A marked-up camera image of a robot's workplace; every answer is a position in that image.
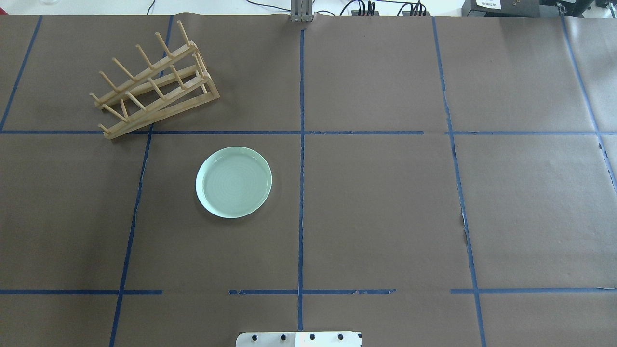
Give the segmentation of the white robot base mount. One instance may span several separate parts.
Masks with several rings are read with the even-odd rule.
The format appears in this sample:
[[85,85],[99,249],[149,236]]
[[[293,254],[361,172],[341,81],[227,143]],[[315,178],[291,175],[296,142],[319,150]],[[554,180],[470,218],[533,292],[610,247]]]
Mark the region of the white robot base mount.
[[299,331],[244,332],[238,335],[236,347],[361,347],[361,332]]

